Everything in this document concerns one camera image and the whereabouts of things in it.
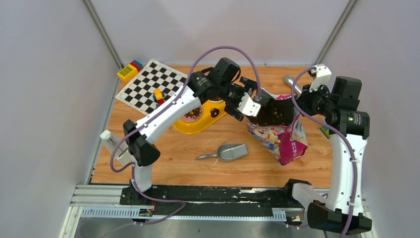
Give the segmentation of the yellow red blue toy block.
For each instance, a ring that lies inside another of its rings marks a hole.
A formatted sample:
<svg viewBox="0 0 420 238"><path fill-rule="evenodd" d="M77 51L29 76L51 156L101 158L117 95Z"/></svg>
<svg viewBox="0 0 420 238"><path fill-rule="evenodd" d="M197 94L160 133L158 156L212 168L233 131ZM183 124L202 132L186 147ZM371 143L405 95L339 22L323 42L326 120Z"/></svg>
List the yellow red blue toy block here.
<svg viewBox="0 0 420 238"><path fill-rule="evenodd" d="M137 60L133 60L128 65L126 65L123 69L121 69L117 73L117 76L122 82L127 83L130 80L132 80L142 69L143 69L143 65Z"/></svg>

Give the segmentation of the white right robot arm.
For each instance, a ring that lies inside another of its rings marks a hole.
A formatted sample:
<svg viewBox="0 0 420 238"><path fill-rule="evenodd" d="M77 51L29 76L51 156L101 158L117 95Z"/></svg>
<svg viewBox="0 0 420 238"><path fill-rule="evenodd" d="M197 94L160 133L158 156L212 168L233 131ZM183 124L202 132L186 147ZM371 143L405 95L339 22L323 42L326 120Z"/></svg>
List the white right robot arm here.
<svg viewBox="0 0 420 238"><path fill-rule="evenodd" d="M295 207L299 203L307 211L312 229L332 233L357 235L372 229L372 220L363 215L361 175L364 150L369 137L370 117L358 111L362 82L338 76L332 90L313 82L303 88L296 86L297 104L306 115L322 115L322 126L329 129L333 153L332 182L327 197L303 180L289 179L283 192L284 203Z"/></svg>

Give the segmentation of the black white checkerboard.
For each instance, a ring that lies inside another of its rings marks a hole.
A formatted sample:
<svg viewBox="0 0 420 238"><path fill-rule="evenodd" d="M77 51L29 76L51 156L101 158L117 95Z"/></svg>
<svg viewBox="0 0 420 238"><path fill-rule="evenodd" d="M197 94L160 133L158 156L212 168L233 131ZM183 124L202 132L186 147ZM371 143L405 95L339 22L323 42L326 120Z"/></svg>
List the black white checkerboard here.
<svg viewBox="0 0 420 238"><path fill-rule="evenodd" d="M160 90L166 101L182 88L187 75L151 59L142 71L128 82L115 98L144 115L153 112L158 103L154 91Z"/></svg>

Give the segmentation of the colourful pet food bag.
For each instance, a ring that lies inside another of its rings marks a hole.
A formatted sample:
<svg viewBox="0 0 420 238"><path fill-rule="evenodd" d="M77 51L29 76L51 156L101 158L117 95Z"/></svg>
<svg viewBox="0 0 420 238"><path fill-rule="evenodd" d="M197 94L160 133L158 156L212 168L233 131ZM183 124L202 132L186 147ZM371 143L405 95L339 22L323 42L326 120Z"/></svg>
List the colourful pet food bag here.
<svg viewBox="0 0 420 238"><path fill-rule="evenodd" d="M262 89L267 101L256 117L246 117L248 132L283 166L303 156L308 147L300 112L291 95Z"/></svg>

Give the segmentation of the small yellow blue toy block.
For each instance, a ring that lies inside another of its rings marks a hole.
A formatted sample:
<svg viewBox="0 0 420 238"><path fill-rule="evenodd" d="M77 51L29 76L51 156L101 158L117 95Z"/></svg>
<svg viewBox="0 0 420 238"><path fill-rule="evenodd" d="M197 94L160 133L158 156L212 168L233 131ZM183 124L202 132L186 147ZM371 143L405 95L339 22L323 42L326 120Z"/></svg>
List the small yellow blue toy block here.
<svg viewBox="0 0 420 238"><path fill-rule="evenodd" d="M162 105L165 102L164 94L159 89L154 90L153 98L158 106Z"/></svg>

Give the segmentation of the green blue toy block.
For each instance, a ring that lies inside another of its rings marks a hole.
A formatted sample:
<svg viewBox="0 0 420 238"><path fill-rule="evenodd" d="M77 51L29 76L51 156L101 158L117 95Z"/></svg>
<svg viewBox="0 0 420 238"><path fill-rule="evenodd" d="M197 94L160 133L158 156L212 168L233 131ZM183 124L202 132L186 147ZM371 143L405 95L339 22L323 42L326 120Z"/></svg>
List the green blue toy block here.
<svg viewBox="0 0 420 238"><path fill-rule="evenodd" d="M324 137L326 138L326 139L330 139L331 138L331 135L329 134L329 128L327 128L327 127L325 127L325 126L321 126L320 128L319 128L319 130L320 130L320 132L324 135Z"/></svg>

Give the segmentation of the pink cat-shaped bowl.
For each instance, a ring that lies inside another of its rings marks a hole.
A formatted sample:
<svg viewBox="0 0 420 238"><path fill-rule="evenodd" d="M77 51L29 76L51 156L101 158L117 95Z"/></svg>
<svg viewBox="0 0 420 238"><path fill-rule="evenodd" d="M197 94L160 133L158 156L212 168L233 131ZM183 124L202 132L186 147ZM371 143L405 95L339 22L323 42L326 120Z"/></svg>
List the pink cat-shaped bowl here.
<svg viewBox="0 0 420 238"><path fill-rule="evenodd" d="M199 106L199 107L189 111L185 115L183 115L180 118L180 120L182 122L185 122L185 123L191 123L191 122L198 121L202 117L202 115L203 115L203 107Z"/></svg>

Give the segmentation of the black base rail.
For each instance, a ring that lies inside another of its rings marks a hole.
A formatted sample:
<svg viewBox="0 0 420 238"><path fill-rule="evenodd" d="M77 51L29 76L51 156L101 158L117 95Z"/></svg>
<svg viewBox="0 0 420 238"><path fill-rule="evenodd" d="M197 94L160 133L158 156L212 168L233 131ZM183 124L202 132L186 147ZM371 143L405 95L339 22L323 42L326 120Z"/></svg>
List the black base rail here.
<svg viewBox="0 0 420 238"><path fill-rule="evenodd" d="M122 189L120 205L141 206L151 215L174 218L279 220L302 214L303 206L283 188L154 185L142 196L133 185Z"/></svg>

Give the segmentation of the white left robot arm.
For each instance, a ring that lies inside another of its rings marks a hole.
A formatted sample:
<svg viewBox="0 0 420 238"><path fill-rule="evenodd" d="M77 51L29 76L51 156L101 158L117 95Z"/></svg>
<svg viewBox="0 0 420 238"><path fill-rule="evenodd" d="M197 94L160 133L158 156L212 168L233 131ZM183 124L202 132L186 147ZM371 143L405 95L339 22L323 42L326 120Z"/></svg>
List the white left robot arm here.
<svg viewBox="0 0 420 238"><path fill-rule="evenodd" d="M258 84L246 78L240 79L241 85L235 84L233 79L239 71L237 63L221 58L208 73L193 72L186 84L151 114L137 122L124 123L124 139L134 157L132 197L138 204L148 204L152 198L152 167L160 157L155 143L185 114L208 100L220 98L226 103L224 110L238 121L258 115L261 105L252 98Z"/></svg>

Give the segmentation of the yellow double bowl tray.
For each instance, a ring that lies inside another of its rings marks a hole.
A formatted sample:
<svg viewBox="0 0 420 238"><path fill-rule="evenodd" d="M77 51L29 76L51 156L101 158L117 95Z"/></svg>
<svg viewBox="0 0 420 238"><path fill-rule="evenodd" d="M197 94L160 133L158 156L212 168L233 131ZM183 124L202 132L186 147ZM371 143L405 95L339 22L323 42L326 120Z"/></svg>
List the yellow double bowl tray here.
<svg viewBox="0 0 420 238"><path fill-rule="evenodd" d="M226 111L222 109L219 116L216 118L211 118L210 116L206 117L203 115L198 121L191 123L185 123L179 119L174 123L173 127L183 134L196 134L205 130L207 127L221 119L224 115L226 115Z"/></svg>

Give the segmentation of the silver metal hook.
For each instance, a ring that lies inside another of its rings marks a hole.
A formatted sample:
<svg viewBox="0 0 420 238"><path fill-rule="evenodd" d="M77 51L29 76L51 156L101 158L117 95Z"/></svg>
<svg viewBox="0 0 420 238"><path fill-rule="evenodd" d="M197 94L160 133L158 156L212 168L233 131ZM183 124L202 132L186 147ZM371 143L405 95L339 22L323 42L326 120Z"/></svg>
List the silver metal hook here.
<svg viewBox="0 0 420 238"><path fill-rule="evenodd" d="M198 156L196 159L218 158L225 162L230 162L249 154L245 144L222 144L218 147L215 154L204 154Z"/></svg>

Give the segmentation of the brown pet food kibble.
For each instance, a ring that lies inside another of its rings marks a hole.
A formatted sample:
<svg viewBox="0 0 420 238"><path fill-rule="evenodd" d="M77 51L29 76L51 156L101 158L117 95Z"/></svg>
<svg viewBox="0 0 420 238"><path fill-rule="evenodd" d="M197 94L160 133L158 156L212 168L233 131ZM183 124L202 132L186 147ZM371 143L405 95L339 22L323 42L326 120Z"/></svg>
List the brown pet food kibble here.
<svg viewBox="0 0 420 238"><path fill-rule="evenodd" d="M216 118L219 116L220 111L224 109L224 107L225 102L220 97L216 97L206 101L200 107L189 111L181 118L181 120L184 122L194 122L198 121L203 115L206 117L210 116L211 118Z"/></svg>

